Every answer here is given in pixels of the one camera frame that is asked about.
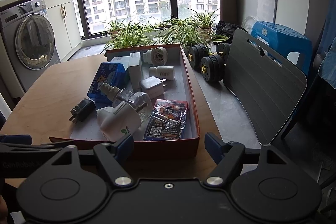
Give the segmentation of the person left hand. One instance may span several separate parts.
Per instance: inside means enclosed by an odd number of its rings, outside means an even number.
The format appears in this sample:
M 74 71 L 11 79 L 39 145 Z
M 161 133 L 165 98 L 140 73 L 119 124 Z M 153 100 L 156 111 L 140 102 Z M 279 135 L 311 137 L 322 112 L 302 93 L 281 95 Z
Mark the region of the person left hand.
M 7 224 L 8 209 L 5 200 L 0 196 L 0 224 Z

